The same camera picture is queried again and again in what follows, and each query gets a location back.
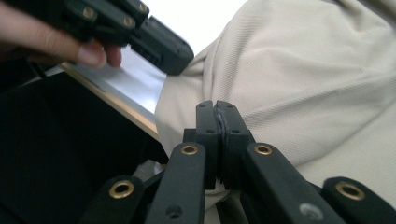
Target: white fabric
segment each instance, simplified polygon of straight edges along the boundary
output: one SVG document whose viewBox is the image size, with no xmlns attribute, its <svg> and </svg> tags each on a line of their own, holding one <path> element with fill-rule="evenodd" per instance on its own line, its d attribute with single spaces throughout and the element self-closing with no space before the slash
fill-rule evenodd
<svg viewBox="0 0 396 224">
<path fill-rule="evenodd" d="M 308 181 L 350 177 L 395 207 L 395 12 L 386 0 L 249 0 L 166 79 L 156 110 L 166 152 L 195 127 L 197 104 L 222 100 Z M 208 191 L 206 208 L 226 194 Z"/>
</svg>

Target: human hand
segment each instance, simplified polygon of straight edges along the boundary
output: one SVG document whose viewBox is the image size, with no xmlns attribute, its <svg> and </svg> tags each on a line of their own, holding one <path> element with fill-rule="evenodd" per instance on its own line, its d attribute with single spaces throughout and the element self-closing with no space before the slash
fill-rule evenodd
<svg viewBox="0 0 396 224">
<path fill-rule="evenodd" d="M 120 47 L 97 40 L 81 43 L 0 0 L 0 62 L 22 56 L 35 63 L 73 61 L 92 67 L 121 63 Z"/>
</svg>

